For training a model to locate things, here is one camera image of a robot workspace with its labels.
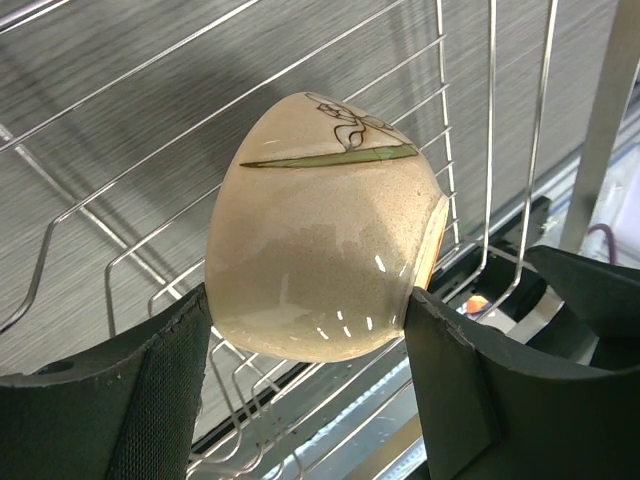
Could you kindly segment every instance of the painted flower design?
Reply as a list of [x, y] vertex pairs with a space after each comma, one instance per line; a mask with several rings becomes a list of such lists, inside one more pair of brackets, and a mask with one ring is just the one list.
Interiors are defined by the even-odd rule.
[[[370, 163], [383, 160], [395, 160], [418, 155], [416, 148], [406, 139], [398, 136], [398, 132], [382, 120], [371, 115], [357, 115], [350, 108], [331, 99], [307, 93], [307, 98], [318, 104], [317, 110], [340, 121], [333, 131], [336, 139], [344, 147], [343, 153], [327, 153], [301, 158], [269, 160], [264, 162], [243, 163], [250, 168], [311, 168]], [[395, 142], [383, 147], [363, 147], [364, 134], [367, 128], [387, 135]]]

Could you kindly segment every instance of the stainless steel wire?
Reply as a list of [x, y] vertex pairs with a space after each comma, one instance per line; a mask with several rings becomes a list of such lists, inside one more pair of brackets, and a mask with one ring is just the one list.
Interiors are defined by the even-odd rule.
[[[3, 19], [0, 19], [0, 35], [1, 34], [5, 34], [5, 33], [9, 33], [10, 31], [12, 31], [15, 28], [18, 28], [19, 26], [22, 26], [22, 25], [24, 25], [24, 24], [26, 24], [28, 22], [34, 21], [37, 18], [41, 17], [42, 15], [52, 11], [53, 9], [56, 9], [56, 8], [58, 8], [58, 7], [60, 7], [60, 6], [64, 5], [64, 4], [66, 4], [68, 1], [69, 0], [59, 0], [59, 1], [48, 0], [48, 1], [36, 2], [36, 3], [32, 4], [31, 6], [27, 7], [26, 9], [23, 9], [22, 11], [16, 12], [16, 14], [13, 15], [13, 17], [11, 17], [11, 18], [5, 17]], [[174, 299], [180, 298], [182, 296], [182, 294], [183, 294], [182, 290], [181, 290], [181, 284], [183, 283], [183, 281], [187, 277], [189, 277], [190, 275], [194, 274], [198, 270], [198, 268], [202, 266], [202, 264], [204, 262], [204, 258], [201, 258], [201, 259], [197, 260], [195, 263], [193, 263], [186, 270], [184, 270], [183, 272], [179, 273], [175, 278], [169, 280], [169, 279], [164, 278], [152, 266], [150, 266], [147, 262], [145, 262], [145, 260], [141, 256], [140, 250], [142, 249], [142, 247], [147, 245], [152, 239], [154, 239], [158, 235], [162, 234], [162, 232], [164, 232], [167, 228], [169, 228], [176, 221], [176, 219], [178, 219], [181, 215], [185, 214], [188, 210], [193, 208], [199, 202], [203, 201], [205, 198], [208, 198], [209, 196], [213, 195], [217, 191], [217, 189], [220, 187], [220, 185], [216, 185], [212, 189], [210, 189], [207, 192], [205, 192], [204, 194], [202, 194], [196, 200], [194, 200], [193, 202], [188, 204], [186, 207], [183, 207], [182, 209], [180, 209], [178, 212], [176, 212], [174, 215], [172, 215], [169, 219], [167, 219], [164, 223], [162, 223], [160, 226], [152, 229], [150, 232], [148, 232], [144, 237], [142, 237], [139, 241], [137, 241], [133, 245], [127, 244], [122, 238], [120, 238], [117, 234], [115, 234], [113, 229], [111, 229], [107, 223], [105, 223], [95, 213], [93, 213], [93, 211], [91, 209], [91, 206], [90, 206], [90, 203], [93, 202], [94, 200], [96, 200], [97, 198], [101, 197], [103, 194], [105, 194], [107, 191], [109, 191], [111, 188], [113, 188], [115, 185], [117, 185], [124, 177], [126, 177], [129, 174], [131, 174], [133, 171], [135, 171], [136, 169], [138, 169], [142, 165], [150, 162], [152, 159], [157, 157], [158, 154], [160, 154], [161, 152], [167, 150], [169, 147], [171, 147], [171, 146], [175, 145], [176, 143], [182, 141], [187, 136], [189, 136], [190, 134], [192, 134], [193, 132], [195, 132], [199, 128], [203, 127], [205, 124], [209, 123], [212, 119], [216, 118], [220, 114], [226, 112], [227, 110], [229, 110], [233, 106], [237, 105], [243, 99], [251, 96], [252, 94], [257, 92], [258, 90], [260, 90], [260, 89], [266, 87], [267, 85], [273, 83], [274, 81], [276, 81], [277, 79], [283, 77], [284, 75], [287, 75], [288, 73], [290, 73], [294, 69], [296, 69], [299, 66], [305, 64], [306, 62], [310, 61], [311, 59], [313, 59], [314, 57], [318, 56], [322, 52], [324, 52], [327, 49], [331, 48], [332, 46], [336, 45], [338, 42], [343, 41], [344, 39], [346, 39], [347, 37], [349, 37], [350, 35], [352, 35], [356, 31], [360, 30], [361, 28], [365, 27], [366, 25], [370, 24], [371, 22], [375, 21], [376, 19], [382, 17], [383, 15], [389, 13], [390, 11], [392, 11], [395, 8], [397, 8], [401, 4], [405, 3], [406, 0], [396, 0], [396, 1], [393, 1], [393, 2], [389, 3], [387, 6], [385, 6], [384, 8], [379, 9], [373, 15], [370, 15], [369, 17], [365, 18], [364, 20], [358, 22], [357, 24], [355, 24], [354, 26], [352, 26], [348, 30], [345, 30], [341, 34], [333, 37], [332, 39], [330, 39], [329, 41], [323, 43], [322, 45], [320, 45], [319, 47], [315, 48], [311, 52], [309, 52], [306, 55], [298, 58], [296, 61], [290, 63], [285, 68], [279, 70], [275, 74], [273, 74], [273, 75], [269, 76], [268, 78], [262, 80], [261, 82], [257, 83], [255, 86], [253, 86], [252, 88], [246, 90], [244, 93], [242, 93], [241, 95], [237, 96], [232, 101], [226, 103], [225, 105], [223, 105], [222, 107], [218, 108], [217, 110], [215, 110], [211, 114], [207, 115], [206, 117], [202, 118], [198, 122], [196, 122], [193, 125], [189, 126], [186, 130], [184, 130], [180, 134], [174, 136], [169, 141], [167, 141], [166, 143], [162, 144], [160, 147], [156, 148], [151, 153], [149, 153], [148, 155], [144, 156], [142, 159], [138, 160], [133, 165], [131, 165], [127, 169], [123, 170], [118, 175], [116, 175], [115, 177], [110, 179], [108, 182], [104, 183], [99, 188], [97, 188], [96, 190], [94, 190], [93, 192], [91, 192], [89, 195], [87, 195], [86, 197], [84, 197], [82, 199], [75, 198], [73, 195], [71, 195], [69, 193], [68, 189], [66, 189], [64, 184], [57, 182], [51, 175], [49, 175], [47, 173], [47, 171], [42, 167], [40, 162], [38, 162], [35, 159], [35, 157], [28, 151], [28, 149], [24, 145], [25, 141], [29, 140], [31, 137], [33, 137], [33, 136], [37, 135], [38, 133], [42, 132], [43, 130], [45, 130], [47, 127], [49, 127], [53, 123], [61, 120], [65, 116], [69, 115], [71, 112], [73, 112], [73, 111], [75, 111], [75, 110], [77, 110], [79, 108], [82, 108], [87, 103], [89, 103], [92, 100], [96, 99], [98, 96], [100, 96], [100, 95], [104, 94], [105, 92], [113, 89], [116, 85], [119, 85], [122, 82], [125, 82], [126, 80], [128, 80], [131, 77], [137, 75], [138, 73], [142, 72], [143, 70], [145, 70], [146, 68], [150, 67], [151, 65], [159, 62], [160, 60], [163, 60], [164, 58], [168, 57], [169, 55], [174, 54], [175, 52], [177, 52], [178, 50], [182, 49], [186, 45], [188, 45], [188, 44], [192, 43], [193, 41], [195, 41], [196, 39], [198, 39], [198, 38], [210, 33], [215, 28], [217, 28], [218, 26], [224, 24], [225, 22], [229, 21], [230, 19], [236, 17], [237, 15], [240, 15], [240, 14], [243, 14], [243, 13], [247, 12], [249, 9], [251, 9], [253, 6], [255, 6], [260, 1], [261, 0], [250, 0], [250, 1], [246, 1], [246, 2], [242, 3], [238, 7], [230, 10], [226, 14], [216, 18], [215, 20], [213, 20], [212, 22], [208, 23], [204, 27], [198, 29], [196, 32], [192, 33], [191, 35], [188, 35], [187, 37], [183, 38], [182, 40], [178, 41], [177, 43], [175, 43], [175, 44], [171, 45], [170, 47], [160, 51], [159, 53], [157, 53], [156, 55], [152, 56], [148, 60], [144, 61], [143, 63], [141, 63], [139, 65], [137, 65], [133, 69], [130, 69], [130, 70], [126, 71], [125, 73], [123, 73], [120, 76], [116, 77], [114, 80], [106, 83], [102, 87], [100, 87], [97, 90], [91, 92], [90, 94], [84, 96], [80, 100], [72, 103], [68, 107], [63, 108], [62, 110], [60, 110], [55, 115], [47, 118], [46, 120], [44, 120], [43, 122], [35, 125], [34, 127], [29, 128], [24, 133], [13, 135], [7, 129], [4, 129], [4, 128], [0, 129], [0, 135], [2, 136], [2, 139], [5, 142], [4, 145], [0, 146], [0, 154], [2, 152], [8, 151], [10, 149], [16, 151], [29, 165], [31, 165], [31, 167], [36, 172], [38, 172], [40, 174], [40, 176], [42, 176], [59, 193], [61, 193], [63, 195], [63, 197], [67, 201], [72, 202], [72, 205], [67, 210], [65, 210], [64, 212], [60, 213], [47, 226], [47, 228], [46, 228], [46, 230], [44, 232], [44, 235], [43, 235], [42, 243], [41, 243], [41, 246], [40, 246], [39, 254], [38, 254], [38, 257], [37, 257], [36, 265], [35, 265], [35, 268], [34, 268], [34, 271], [33, 271], [33, 276], [32, 276], [31, 282], [30, 282], [29, 287], [28, 287], [27, 294], [26, 294], [22, 304], [7, 319], [3, 320], [0, 323], [0, 332], [4, 332], [8, 328], [11, 328], [11, 326], [15, 325], [21, 318], [24, 317], [24, 315], [27, 313], [27, 311], [29, 310], [31, 305], [34, 303], [34, 301], [36, 299], [37, 292], [38, 292], [38, 288], [40, 286], [40, 281], [41, 281], [41, 278], [42, 278], [43, 270], [45, 268], [46, 259], [47, 259], [47, 252], [48, 252], [50, 244], [51, 244], [51, 240], [52, 240], [52, 236], [53, 236], [54, 230], [60, 223], [65, 221], [67, 218], [69, 218], [71, 215], [73, 215], [76, 212], [80, 212], [81, 214], [83, 214], [84, 216], [89, 218], [103, 232], [105, 232], [109, 236], [109, 238], [111, 238], [112, 241], [115, 242], [115, 244], [118, 247], [123, 249], [122, 253], [120, 253], [111, 262], [109, 262], [109, 264], [106, 266], [106, 268], [104, 270], [105, 297], [106, 297], [106, 302], [107, 302], [107, 320], [108, 320], [109, 334], [111, 336], [113, 336], [113, 335], [115, 335], [117, 333], [117, 328], [116, 328], [117, 319], [115, 318], [115, 313], [114, 313], [114, 300], [113, 300], [113, 293], [112, 293], [112, 286], [111, 286], [111, 276], [112, 276], [113, 269], [118, 264], [120, 264], [123, 260], [125, 260], [127, 258], [131, 258], [132, 260], [134, 260], [136, 262], [136, 264], [140, 268], [142, 268], [145, 272], [147, 272], [147, 274], [149, 274], [156, 281], [156, 283], [159, 285], [158, 291], [156, 293], [154, 293], [148, 299], [147, 310], [148, 310], [149, 315], [153, 315], [154, 302], [156, 302], [164, 294], [168, 293]], [[553, 15], [550, 14], [550, 18], [553, 16], [554, 21], [555, 21], [555, 4], [556, 3], [557, 2], [551, 2], [552, 6], [553, 6]], [[490, 213], [491, 213], [491, 189], [492, 189], [491, 180], [492, 180], [492, 159], [493, 159], [493, 115], [494, 115], [495, 64], [496, 64], [496, 58], [495, 58], [495, 48], [496, 48], [496, 36], [495, 36], [496, 35], [495, 34], [496, 5], [495, 4], [496, 4], [495, 0], [489, 0], [488, 1], [489, 13], [490, 13], [490, 15], [489, 15], [490, 22], [489, 22], [489, 72], [488, 72], [488, 75], [489, 75], [489, 87], [488, 87], [489, 88], [489, 91], [488, 91], [489, 106], [488, 106], [488, 126], [487, 126], [487, 176], [486, 176], [487, 193], [486, 193], [486, 198], [485, 198], [485, 219], [484, 219], [485, 220], [485, 230], [484, 230], [484, 237], [483, 237], [484, 238], [483, 239], [483, 261], [482, 261], [481, 267], [477, 270], [478, 274], [484, 268], [484, 266], [486, 264], [486, 255], [487, 255], [487, 250], [488, 250], [488, 230], [489, 230]], [[453, 236], [453, 248], [450, 251], [446, 252], [445, 255], [439, 260], [437, 266], [440, 266], [440, 265], [446, 263], [447, 261], [449, 261], [452, 258], [452, 256], [455, 255], [456, 251], [460, 247], [461, 238], [460, 238], [460, 231], [459, 231], [460, 219], [458, 217], [458, 208], [457, 208], [457, 204], [456, 204], [456, 195], [457, 195], [458, 192], [456, 191], [456, 182], [455, 182], [455, 179], [454, 179], [454, 168], [453, 168], [454, 165], [455, 165], [455, 160], [453, 158], [452, 146], [451, 146], [452, 126], [451, 126], [451, 121], [450, 121], [449, 101], [448, 101], [449, 84], [447, 83], [447, 74], [446, 74], [446, 61], [445, 61], [445, 39], [446, 39], [446, 35], [445, 35], [445, 30], [444, 30], [443, 2], [442, 2], [442, 0], [435, 0], [435, 6], [436, 6], [436, 14], [437, 14], [437, 21], [436, 21], [436, 26], [435, 26], [435, 28], [437, 30], [437, 38], [435, 40], [431, 41], [429, 44], [427, 44], [424, 47], [422, 47], [419, 50], [417, 50], [415, 53], [413, 53], [409, 57], [405, 58], [403, 61], [401, 61], [398, 64], [394, 65], [392, 68], [386, 70], [384, 73], [382, 73], [381, 75], [377, 76], [375, 79], [369, 81], [368, 83], [366, 83], [365, 85], [363, 85], [362, 87], [360, 87], [359, 89], [354, 91], [352, 94], [350, 94], [347, 97], [345, 97], [344, 101], [345, 102], [349, 102], [349, 101], [355, 99], [359, 95], [361, 95], [364, 92], [368, 91], [374, 85], [379, 84], [380, 82], [382, 82], [386, 78], [390, 77], [392, 74], [394, 74], [395, 72], [397, 72], [401, 68], [405, 67], [406, 65], [409, 65], [412, 61], [414, 61], [415, 59], [419, 58], [421, 55], [425, 54], [426, 52], [428, 52], [428, 51], [430, 51], [432, 49], [436, 49], [437, 50], [436, 53], [437, 53], [437, 56], [438, 56], [439, 88], [436, 89], [431, 94], [429, 94], [426, 97], [424, 97], [417, 104], [415, 104], [410, 109], [405, 111], [405, 113], [403, 113], [402, 115], [397, 117], [391, 123], [392, 124], [397, 124], [398, 122], [401, 122], [401, 121], [405, 120], [406, 118], [409, 118], [412, 114], [414, 114], [416, 111], [418, 111], [421, 107], [423, 107], [426, 104], [428, 104], [429, 102], [437, 100], [439, 98], [439, 102], [440, 102], [440, 106], [441, 106], [441, 110], [442, 110], [442, 130], [437, 135], [435, 135], [431, 139], [429, 139], [426, 143], [424, 143], [420, 147], [420, 150], [424, 151], [425, 149], [433, 146], [436, 142], [438, 142], [440, 140], [442, 140], [444, 142], [444, 147], [445, 147], [444, 148], [445, 149], [445, 165], [444, 165], [444, 167], [442, 167], [441, 169], [439, 169], [436, 172], [436, 175], [440, 176], [443, 173], [447, 172], [446, 182], [447, 182], [448, 187], [449, 187], [449, 195], [448, 196], [449, 196], [449, 202], [450, 202], [451, 221], [447, 225], [446, 231], [450, 232], [452, 234], [452, 236]], [[553, 28], [551, 27], [550, 37], [552, 37], [552, 36], [553, 36]], [[548, 75], [548, 63], [546, 63], [545, 65], [546, 65], [545, 73], [544, 73], [544, 75], [541, 76], [541, 79], [542, 78], [545, 79], [545, 84], [544, 84], [544, 88], [541, 88], [541, 90], [542, 90], [542, 93], [541, 93], [542, 103], [541, 104], [539, 103], [539, 105], [538, 105], [539, 109], [540, 109], [540, 112], [539, 112], [539, 118], [537, 117], [537, 123], [536, 123], [536, 126], [537, 126], [536, 135], [537, 136], [539, 136], [539, 126], [540, 126], [540, 121], [541, 121], [541, 117], [542, 117], [542, 106], [543, 106], [543, 103], [544, 103], [544, 92], [546, 91], [546, 75]], [[537, 137], [534, 140], [534, 152], [532, 153], [532, 164], [530, 165], [530, 178], [532, 178], [532, 175], [534, 173], [536, 155], [537, 155]], [[528, 204], [527, 208], [530, 209], [530, 199], [529, 199], [529, 204]], [[524, 236], [523, 236], [523, 242], [522, 243], [524, 244], [524, 239], [526, 238], [526, 231], [523, 233], [523, 235]], [[522, 258], [520, 258], [519, 268], [522, 268]], [[470, 283], [471, 281], [473, 281], [473, 278], [468, 279], [467, 284]], [[274, 405], [276, 405], [278, 403], [278, 401], [280, 401], [286, 395], [291, 394], [291, 392], [295, 391], [297, 388], [299, 388], [305, 382], [307, 382], [311, 378], [313, 378], [313, 376], [316, 373], [318, 373], [324, 367], [324, 364], [315, 364], [315, 365], [311, 365], [311, 366], [307, 367], [300, 375], [298, 375], [296, 378], [294, 378], [290, 383], [288, 383], [283, 388], [279, 388], [275, 384], [275, 382], [272, 380], [272, 378], [278, 371], [280, 371], [280, 370], [282, 370], [282, 369], [284, 369], [286, 367], [287, 362], [279, 362], [276, 366], [274, 366], [273, 368], [271, 368], [267, 372], [263, 372], [253, 364], [253, 361], [256, 359], [256, 355], [255, 354], [254, 355], [248, 355], [248, 356], [244, 355], [242, 352], [238, 351], [235, 347], [230, 345], [228, 342], [224, 341], [220, 337], [219, 333], [217, 331], [215, 331], [215, 329], [213, 329], [212, 330], [213, 347], [209, 352], [209, 364], [210, 364], [211, 370], [213, 371], [214, 376], [216, 377], [217, 385], [219, 386], [220, 391], [222, 393], [224, 402], [225, 402], [225, 404], [227, 406], [227, 409], [229, 411], [231, 423], [233, 424], [234, 428], [233, 428], [233, 430], [231, 432], [229, 432], [227, 435], [225, 435], [224, 438], [222, 438], [215, 445], [213, 445], [210, 448], [208, 448], [201, 455], [193, 455], [192, 456], [192, 462], [188, 467], [188, 475], [192, 475], [193, 473], [195, 473], [199, 469], [210, 470], [210, 471], [214, 471], [214, 472], [217, 472], [219, 474], [222, 474], [222, 475], [231, 475], [231, 476], [243, 475], [243, 474], [246, 474], [246, 473], [249, 473], [249, 472], [255, 470], [255, 468], [260, 464], [261, 459], [264, 457], [264, 455], [266, 455], [266, 453], [268, 453], [270, 450], [272, 450], [274, 448], [278, 448], [279, 442], [281, 442], [281, 440], [283, 438], [285, 438], [287, 435], [291, 434], [291, 432], [293, 432], [294, 430], [299, 428], [301, 425], [303, 425], [310, 418], [312, 418], [313, 416], [317, 415], [323, 408], [325, 408], [332, 401], [334, 401], [338, 396], [340, 396], [350, 385], [353, 384], [353, 382], [355, 382], [358, 378], [361, 378], [362, 375], [365, 372], [369, 371], [369, 369], [371, 369], [374, 365], [376, 365], [376, 363], [378, 361], [380, 361], [380, 359], [382, 359], [385, 355], [387, 355], [394, 348], [396, 348], [399, 345], [400, 342], [401, 342], [400, 339], [394, 340], [393, 342], [389, 343], [386, 347], [381, 349], [375, 355], [375, 357], [373, 357], [369, 362], [367, 362], [360, 370], [358, 370], [357, 372], [353, 373], [349, 377], [348, 380], [343, 382], [330, 395], [326, 396], [321, 401], [316, 403], [313, 408], [309, 409], [306, 413], [301, 415], [294, 422], [292, 422], [291, 424], [289, 424], [289, 425], [287, 425], [286, 427], [283, 427], [283, 428], [277, 427], [277, 429], [274, 432], [268, 432], [267, 435], [264, 435], [264, 432], [260, 431], [260, 428], [261, 428], [260, 425], [258, 425], [256, 423], [257, 419], [264, 418], [265, 415], [267, 415], [267, 414], [272, 414], [273, 407], [274, 407]], [[239, 361], [239, 364], [238, 364], [237, 368], [233, 371], [233, 374], [231, 375], [231, 382], [233, 384], [233, 387], [234, 387], [234, 390], [236, 392], [236, 395], [237, 395], [238, 399], [241, 402], [241, 410], [243, 411], [243, 414], [244, 414], [244, 417], [245, 417], [245, 419], [243, 421], [240, 421], [240, 419], [239, 419], [239, 417], [238, 417], [238, 415], [236, 413], [236, 408], [234, 407], [234, 402], [232, 401], [232, 398], [231, 398], [231, 396], [230, 396], [230, 394], [229, 394], [229, 392], [227, 390], [227, 387], [226, 387], [225, 381], [224, 381], [224, 379], [222, 377], [222, 374], [221, 374], [219, 368], [217, 367], [217, 362], [216, 362], [215, 355], [218, 352], [220, 352], [222, 349], [224, 349], [225, 351], [232, 352], [238, 358], [238, 361]], [[251, 391], [250, 391], [251, 398], [246, 398], [245, 397], [245, 393], [243, 393], [242, 388], [240, 388], [239, 381], [238, 381], [238, 376], [241, 374], [241, 372], [245, 368], [249, 368], [249, 369], [253, 370], [253, 372], [258, 375], [258, 380], [256, 382], [254, 382], [252, 387], [251, 387]], [[265, 385], [271, 387], [273, 389], [273, 391], [275, 392], [275, 395], [273, 396], [273, 398], [269, 402], [267, 402], [266, 404], [262, 404], [258, 399], [258, 394], [261, 391], [261, 389], [263, 388], [263, 386], [265, 386]], [[362, 428], [364, 428], [364, 426], [368, 422], [370, 422], [373, 418], [375, 418], [375, 415], [377, 415], [380, 411], [382, 411], [385, 408], [385, 406], [388, 405], [388, 403], [393, 398], [395, 398], [397, 395], [402, 393], [402, 391], [404, 391], [409, 385], [410, 385], [410, 383], [406, 383], [405, 385], [403, 385], [399, 390], [397, 390], [394, 394], [392, 394], [392, 396], [388, 400], [383, 402], [383, 404], [378, 409], [376, 409], [376, 411], [374, 411], [370, 416], [368, 416], [367, 419], [365, 419], [365, 421], [359, 427], [357, 427], [355, 431], [351, 432], [349, 435], [347, 435], [345, 438], [343, 438], [340, 442], [338, 442], [338, 444], [335, 447], [333, 447], [328, 452], [326, 452], [323, 457], [321, 457], [320, 459], [316, 460], [315, 462], [313, 462], [311, 465], [307, 466], [306, 468], [303, 468], [303, 466], [300, 463], [299, 458], [294, 453], [293, 454], [293, 458], [294, 458], [294, 461], [296, 462], [296, 464], [299, 467], [300, 475], [303, 476], [304, 472], [308, 472], [308, 471], [316, 468], [321, 462], [326, 460], [326, 458], [328, 458], [330, 455], [335, 453], [346, 442], [348, 442], [351, 438], [353, 438], [354, 435], [356, 435], [359, 431], [361, 431]], [[250, 409], [248, 408], [248, 405], [250, 403], [253, 403], [255, 405], [255, 411], [253, 411], [253, 412], [250, 411]], [[260, 439], [259, 445], [257, 446], [257, 449], [256, 449], [256, 452], [240, 468], [229, 467], [227, 465], [227, 463], [230, 460], [232, 460], [234, 458], [234, 456], [240, 450], [240, 448], [242, 446], [242, 443], [243, 443], [243, 431], [246, 428], [248, 428], [249, 425], [251, 425], [250, 428], [253, 429], [255, 437]], [[216, 452], [218, 452], [223, 446], [227, 446], [229, 449], [224, 454], [220, 454], [220, 455], [214, 456], [216, 454]], [[281, 463], [280, 467], [279, 467], [278, 471], [276, 472], [274, 478], [279, 478], [282, 475], [283, 470], [284, 470], [284, 463]]]
[[529, 234], [529, 217], [531, 215], [531, 203], [533, 202], [533, 182], [535, 180], [536, 162], [538, 160], [538, 149], [540, 146], [540, 133], [542, 120], [544, 118], [544, 106], [547, 97], [547, 85], [549, 83], [549, 67], [551, 65], [551, 51], [553, 49], [553, 34], [555, 32], [556, 18], [558, 15], [558, 0], [549, 0], [547, 10], [547, 23], [545, 26], [544, 50], [542, 54], [542, 66], [540, 68], [540, 78], [538, 82], [538, 94], [536, 98], [535, 120], [533, 127], [533, 141], [531, 143], [531, 157], [527, 170], [527, 184], [524, 191], [524, 208], [522, 211], [522, 232], [520, 234], [520, 244], [518, 245], [518, 259], [515, 266], [515, 274], [507, 290], [489, 307], [478, 319], [482, 322], [491, 315], [502, 303], [513, 293], [522, 277], [524, 267], [524, 252], [527, 247], [527, 236]]

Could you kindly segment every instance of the orange object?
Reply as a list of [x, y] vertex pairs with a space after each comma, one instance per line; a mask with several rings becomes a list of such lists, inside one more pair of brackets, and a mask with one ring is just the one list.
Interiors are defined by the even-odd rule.
[[482, 295], [474, 295], [467, 301], [467, 313], [476, 314], [487, 306], [489, 300]]

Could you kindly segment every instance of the gray striped surface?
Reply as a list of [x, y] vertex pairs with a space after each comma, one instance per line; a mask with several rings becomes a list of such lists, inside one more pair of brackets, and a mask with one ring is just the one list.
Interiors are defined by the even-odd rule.
[[[4, 0], [0, 12], [24, 4], [25, 0]], [[72, 0], [0, 36], [0, 123], [14, 135], [24, 133], [242, 4]], [[437, 37], [435, 3], [406, 0], [311, 55], [391, 4], [258, 1], [33, 136], [25, 147], [71, 197], [79, 199], [248, 89], [272, 79], [91, 203], [95, 214], [132, 245], [217, 185], [243, 136], [278, 99], [300, 90], [344, 98]], [[444, 1], [451, 142], [463, 233], [479, 224], [485, 196], [487, 4]], [[524, 186], [546, 14], [546, 2], [539, 0], [498, 4], [495, 207]], [[560, 2], [538, 173], [584, 137], [613, 8], [614, 2], [605, 0]], [[425, 52], [352, 103], [388, 121], [401, 116], [438, 88], [436, 53], [437, 49]], [[305, 56], [304, 62], [278, 76]], [[416, 144], [426, 143], [443, 128], [439, 98], [397, 126]], [[426, 154], [434, 169], [442, 167], [444, 142], [434, 143]], [[214, 201], [212, 194], [141, 250], [160, 275], [173, 279], [201, 258]], [[18, 153], [0, 155], [3, 316], [26, 293], [46, 224], [70, 204]], [[104, 268], [120, 252], [122, 248], [82, 214], [62, 222], [36, 303], [22, 323], [0, 337], [0, 371], [32, 371], [106, 339]], [[182, 291], [202, 278], [197, 269]], [[119, 329], [144, 319], [148, 299], [160, 288], [130, 259], [113, 268], [111, 285]], [[163, 296], [154, 304], [155, 311], [169, 301]], [[237, 357], [228, 351], [217, 356], [217, 365], [230, 381], [230, 372], [239, 365]], [[275, 362], [261, 358], [257, 364], [266, 371]], [[244, 369], [238, 379], [248, 391], [257, 376]], [[207, 375], [207, 382], [215, 383], [213, 375]], [[219, 390], [205, 391], [199, 432], [228, 415]]]

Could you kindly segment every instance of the cream ceramic bowl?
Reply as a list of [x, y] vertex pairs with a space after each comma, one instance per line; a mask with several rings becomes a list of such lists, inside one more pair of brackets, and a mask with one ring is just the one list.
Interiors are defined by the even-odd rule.
[[291, 95], [249, 132], [211, 218], [215, 327], [273, 357], [331, 362], [402, 335], [448, 202], [400, 132], [320, 95]]

